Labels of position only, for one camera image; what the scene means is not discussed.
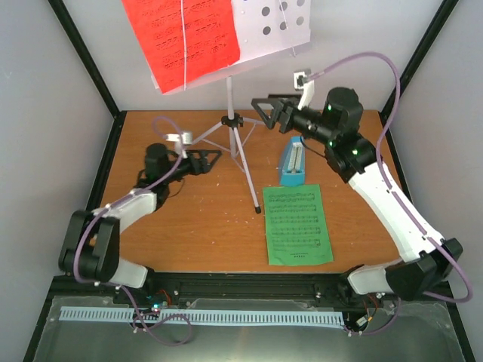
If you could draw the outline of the blue metronome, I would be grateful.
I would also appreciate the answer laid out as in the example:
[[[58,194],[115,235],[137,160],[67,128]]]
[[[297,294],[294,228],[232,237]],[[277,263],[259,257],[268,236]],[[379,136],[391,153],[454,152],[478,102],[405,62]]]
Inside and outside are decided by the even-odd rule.
[[[291,137],[278,163],[280,186],[301,186],[305,184],[305,148],[301,136]]]

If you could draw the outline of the white music stand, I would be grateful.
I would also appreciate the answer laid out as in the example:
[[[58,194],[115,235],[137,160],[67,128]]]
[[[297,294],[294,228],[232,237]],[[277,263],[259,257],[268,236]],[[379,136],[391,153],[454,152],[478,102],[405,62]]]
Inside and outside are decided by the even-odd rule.
[[[139,42],[163,94],[186,91],[216,78],[226,81],[229,152],[254,189],[242,117],[234,110],[232,77],[261,60],[308,44],[309,1],[155,1],[140,14],[146,36]]]

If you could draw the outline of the red sheet music page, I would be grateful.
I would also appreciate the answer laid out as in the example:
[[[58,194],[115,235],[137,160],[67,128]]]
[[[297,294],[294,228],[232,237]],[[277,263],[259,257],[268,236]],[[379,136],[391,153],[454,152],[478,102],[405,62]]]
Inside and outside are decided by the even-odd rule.
[[[240,60],[231,1],[122,4],[163,94]]]

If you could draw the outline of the green sheet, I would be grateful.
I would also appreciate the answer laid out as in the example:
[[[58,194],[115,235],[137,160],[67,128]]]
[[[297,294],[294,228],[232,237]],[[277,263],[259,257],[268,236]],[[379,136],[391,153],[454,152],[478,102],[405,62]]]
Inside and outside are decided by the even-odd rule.
[[[263,203],[270,265],[334,261],[319,185],[266,187]]]

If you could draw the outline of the clear plastic metronome cover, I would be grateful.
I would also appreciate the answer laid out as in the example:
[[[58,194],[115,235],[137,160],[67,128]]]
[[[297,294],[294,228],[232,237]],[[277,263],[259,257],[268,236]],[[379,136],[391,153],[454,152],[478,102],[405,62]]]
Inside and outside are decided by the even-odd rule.
[[[286,173],[301,173],[303,160],[303,145],[300,142],[291,143],[285,160]]]

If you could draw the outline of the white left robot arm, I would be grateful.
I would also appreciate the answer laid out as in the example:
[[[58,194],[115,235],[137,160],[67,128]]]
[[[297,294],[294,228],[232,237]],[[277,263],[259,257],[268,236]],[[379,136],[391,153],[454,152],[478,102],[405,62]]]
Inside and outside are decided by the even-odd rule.
[[[148,279],[149,269],[120,257],[121,233],[162,207],[172,182],[209,173],[221,155],[219,150],[183,150],[177,154],[162,143],[148,146],[144,168],[126,196],[71,215],[58,259],[60,270],[80,283],[130,287],[131,295],[143,304],[154,300],[157,285]]]

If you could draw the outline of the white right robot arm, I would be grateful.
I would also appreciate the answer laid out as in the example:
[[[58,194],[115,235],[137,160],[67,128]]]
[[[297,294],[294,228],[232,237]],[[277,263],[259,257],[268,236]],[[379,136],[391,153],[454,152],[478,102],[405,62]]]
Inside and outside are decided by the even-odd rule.
[[[299,103],[298,98],[275,96],[251,101],[269,129],[295,130],[324,146],[329,167],[373,210],[398,250],[396,261],[350,269],[346,282],[351,293],[391,293],[406,301],[430,296],[431,288],[455,268],[461,243],[429,225],[391,177],[376,147],[360,134],[363,106],[353,89],[331,89],[321,111]]]

